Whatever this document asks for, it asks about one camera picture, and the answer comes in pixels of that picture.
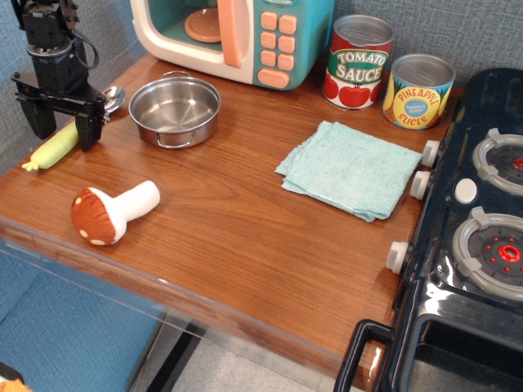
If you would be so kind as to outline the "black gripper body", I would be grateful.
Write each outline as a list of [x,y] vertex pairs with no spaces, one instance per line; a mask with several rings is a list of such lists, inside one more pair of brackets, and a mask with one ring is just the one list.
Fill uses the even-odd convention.
[[89,71],[98,65],[87,62],[83,48],[59,50],[28,49],[34,71],[11,74],[16,85],[16,99],[41,105],[62,114],[97,116],[104,122],[105,95],[88,82]]

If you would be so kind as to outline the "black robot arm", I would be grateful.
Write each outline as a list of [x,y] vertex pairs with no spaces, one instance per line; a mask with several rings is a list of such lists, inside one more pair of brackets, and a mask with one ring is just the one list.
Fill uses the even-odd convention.
[[77,29],[77,5],[72,1],[13,1],[32,73],[15,72],[16,99],[34,134],[44,140],[56,130],[55,113],[74,117],[80,147],[88,151],[101,138],[107,119],[105,95],[88,82],[98,65],[98,53],[88,64],[85,46],[91,42]]

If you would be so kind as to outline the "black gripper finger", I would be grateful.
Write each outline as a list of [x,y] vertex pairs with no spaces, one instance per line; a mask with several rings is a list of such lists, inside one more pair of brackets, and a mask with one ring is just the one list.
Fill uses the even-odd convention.
[[78,114],[75,117],[75,125],[80,148],[82,151],[87,152],[101,138],[103,121],[97,116]]
[[21,101],[20,106],[34,134],[45,140],[56,131],[56,119],[52,109],[35,103]]

